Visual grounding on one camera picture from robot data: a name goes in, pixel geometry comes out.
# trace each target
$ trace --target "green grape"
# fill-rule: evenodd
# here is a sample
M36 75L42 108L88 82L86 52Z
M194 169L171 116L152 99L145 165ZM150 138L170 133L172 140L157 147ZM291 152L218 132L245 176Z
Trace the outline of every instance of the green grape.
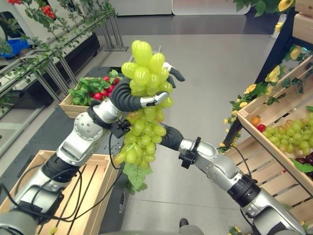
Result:
M290 138L289 135L286 135L286 134L282 135L282 139L288 140L289 138Z
M272 136L272 134L270 134L270 133L267 132L267 131L262 132L262 134L263 134L266 138L269 138L269 137Z
M147 83L147 87L156 88L159 86L159 84L160 84L160 76L155 73L151 73L150 80Z
M134 130L136 130L137 132L142 132L144 128L145 128L145 122L141 119L136 120L134 124Z
M146 146L147 149L147 153L148 154L154 154L156 152L156 145L152 142L148 143L148 145Z
M286 152L287 152L287 153L292 153L293 151L294 151L293 146L292 146L291 144L289 144L289 145L287 146L287 148L286 148Z
M308 134L303 134L302 137L301 137L301 140L302 140L302 141L307 141L309 138L310 138L310 135L308 135Z
M302 136L299 133L295 133L292 137L295 141L300 141L302 138Z
M159 125L153 126L153 131L154 131L154 133L156 133L159 136L165 136L166 135L165 128L162 126L159 126Z
M120 165L126 158L126 152L121 152L116 154L116 156L113 159L114 165Z
M151 141L153 143L161 143L162 142L162 137L161 136L157 136L157 135L154 135L151 137Z
M302 149L305 149L305 148L310 148L310 145L307 141L301 141L300 142L300 146Z
M278 130L278 133L281 135L284 135L286 133L286 130L283 126L278 126L277 130Z
M313 147L313 136L310 136L309 138L309 144L311 147Z
M303 148L302 153L303 153L303 155L307 156L311 153L311 150L309 148Z
M266 128L266 131L267 131L268 133L270 133L270 134L274 134L274 132L275 132L274 128L272 128L271 126L267 127L267 128Z
M156 121L158 122L164 121L164 113L161 109L156 110Z
M147 145L148 143L150 143L151 142L151 137L150 136L148 136L148 135L143 135L142 137L141 137L141 143L143 144L143 145Z
M161 107L167 108L167 107L171 107L173 105L173 98L171 97L166 97L161 103L160 103Z
M148 167L149 167L149 163L146 162L146 161L144 161L144 160L141 160L141 162L140 162L139 165L140 165L140 167L141 167L142 169L144 169L144 170L148 169Z
M136 92L143 92L146 90L146 86L144 85L139 85L138 83L136 83L134 80L129 82L129 87L131 88L131 90L134 90Z
M283 144L283 145L289 144L289 142L288 142L287 139L281 139L280 142L281 142L281 144Z
M287 132L286 132L287 135L289 136L293 136L295 134L295 130L293 129L288 129Z
M133 149L136 152L136 156L141 158L141 156L142 156L142 149L141 149L141 147L138 144L135 143L134 146L133 146Z
M279 138L276 136L272 136L268 140L271 141L272 143L279 143Z
M166 91L168 94L170 94L173 90L172 85L167 81L162 82L158 88L160 91Z
M148 95L154 95L154 94L156 94L157 92L159 92L159 88L158 87L147 87L147 89L146 89L146 93L148 94Z
M286 149L287 149L287 145L286 144L281 144L281 145L279 145L278 148L279 148L280 151L285 152Z
M295 142L295 140L294 140L294 138L293 138L293 137L290 137L290 138L288 139L288 142L289 142L289 143L294 143L294 142Z

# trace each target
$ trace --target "gray floor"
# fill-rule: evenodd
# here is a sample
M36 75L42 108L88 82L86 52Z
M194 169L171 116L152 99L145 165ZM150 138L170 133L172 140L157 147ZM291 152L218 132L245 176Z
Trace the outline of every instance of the gray floor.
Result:
M127 45L135 39L145 40L154 50L162 45L166 60L187 79L177 83L173 91L175 103L165 112L166 123L186 138L200 136L215 145L225 137L223 118L230 113L228 102L253 83L274 43L269 35L250 34L127 35L123 39ZM129 51L101 51L80 75L95 66L121 66L129 57ZM52 111L53 106L44 110L29 133L8 150L10 155L0 159L1 170ZM249 230L238 206L225 192L194 167L186 170L180 164L175 151L158 147L154 172L146 179L148 188L127 202L123 230L176 231L182 217L200 226L205 234L227 234L233 224Z

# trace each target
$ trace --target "red tomato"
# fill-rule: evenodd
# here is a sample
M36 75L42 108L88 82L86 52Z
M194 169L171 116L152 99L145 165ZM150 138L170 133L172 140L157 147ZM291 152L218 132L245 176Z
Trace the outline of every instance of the red tomato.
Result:
M109 88L107 88L107 92L112 92L114 89L115 85L111 85Z
M110 78L108 76L104 76L103 80L105 80L106 82L110 82Z
M257 129L260 131L260 132L264 132L266 130L266 126L263 125L263 124L260 124L258 125Z
M118 83L119 83L119 79L118 78L114 79L113 84L117 85Z
M97 99L97 100L102 100L102 95L100 92L97 92L93 95L92 98Z
M108 92L106 90L103 90L103 92L101 92L102 96L107 96Z

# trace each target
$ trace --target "wooden display rack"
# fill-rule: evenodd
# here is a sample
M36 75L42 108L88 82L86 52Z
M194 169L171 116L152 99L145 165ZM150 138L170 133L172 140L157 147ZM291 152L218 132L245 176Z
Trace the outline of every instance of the wooden display rack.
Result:
M55 151L39 150L35 158L28 165L27 169L35 165L40 165L46 162ZM80 207L77 215L80 215L84 211L91 208L104 196L109 190L114 180L116 179L117 170L113 169L108 155L93 154L87 163L80 168L82 172L82 191L80 196ZM31 170L22 180L21 186L29 180L32 174L36 170ZM64 199L61 202L56 216L66 217L69 216L77 203L78 197L78 176L75 176L70 184L63 191ZM16 184L10 191L10 194L14 195ZM87 212L82 217L78 218L74 222L64 222L57 220L50 220L48 223L39 226L37 228L38 235L50 234L49 231L57 227L55 235L97 235L100 230L101 221L105 213L111 191L108 193L106 198L94 209ZM0 206L0 212L6 212L10 209L11 203L8 198L4 200Z
M244 156L252 178L258 181L258 186L264 188L280 203L292 206L290 212L299 220L313 226L313 199L306 189L297 180L285 171L271 154L264 149L253 137L249 137L237 148ZM245 174L248 173L246 165L235 149L225 153Z

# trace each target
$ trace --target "robotic hand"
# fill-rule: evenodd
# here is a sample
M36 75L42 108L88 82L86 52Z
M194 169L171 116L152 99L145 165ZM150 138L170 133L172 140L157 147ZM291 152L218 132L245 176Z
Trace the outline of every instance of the robotic hand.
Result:
M173 127L166 126L167 135L161 142L179 151L181 166L196 165L207 177L226 191L240 206L251 224L255 235L305 235L296 218L255 181L244 175L226 155L220 155L215 147L202 142L184 139Z

